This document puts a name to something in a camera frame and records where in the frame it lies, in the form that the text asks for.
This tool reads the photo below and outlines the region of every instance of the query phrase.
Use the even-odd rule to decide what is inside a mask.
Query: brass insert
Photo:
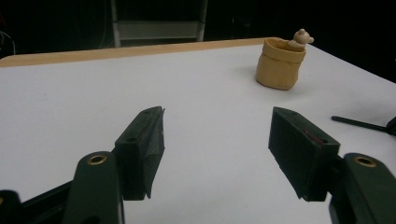
[[[362,156],[355,157],[355,162],[357,162],[360,165],[371,167],[371,168],[376,167],[375,161],[373,161],[372,159],[367,158],[367,157],[362,157]]]
[[[107,156],[104,155],[97,155],[97,156],[92,156],[90,159],[87,161],[89,165],[99,165],[104,163],[107,160]]]

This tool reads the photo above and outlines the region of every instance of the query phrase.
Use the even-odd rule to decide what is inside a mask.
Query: wooden table edge
[[[26,66],[50,63],[71,63],[113,59],[138,55],[162,54],[205,49],[222,49],[263,44],[264,38],[235,39],[183,44],[153,45],[119,49],[91,49],[66,52],[11,55],[0,60],[0,67]]]

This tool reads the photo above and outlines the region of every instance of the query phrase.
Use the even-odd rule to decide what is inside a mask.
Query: small pot
[[[297,82],[304,56],[305,48],[294,48],[288,40],[265,38],[256,80],[266,87],[288,91]]]

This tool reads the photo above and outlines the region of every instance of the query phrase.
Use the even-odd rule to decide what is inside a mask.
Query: dark wall
[[[0,12],[18,53],[40,53],[107,43],[112,31],[106,6],[108,0],[1,0]]]
[[[249,38],[258,0],[208,0],[205,41]]]

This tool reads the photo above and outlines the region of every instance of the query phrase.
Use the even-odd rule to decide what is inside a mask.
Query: beige pot
[[[294,48],[288,43],[277,37],[265,38],[256,71],[256,79],[262,85],[288,91],[297,82],[305,48]]]

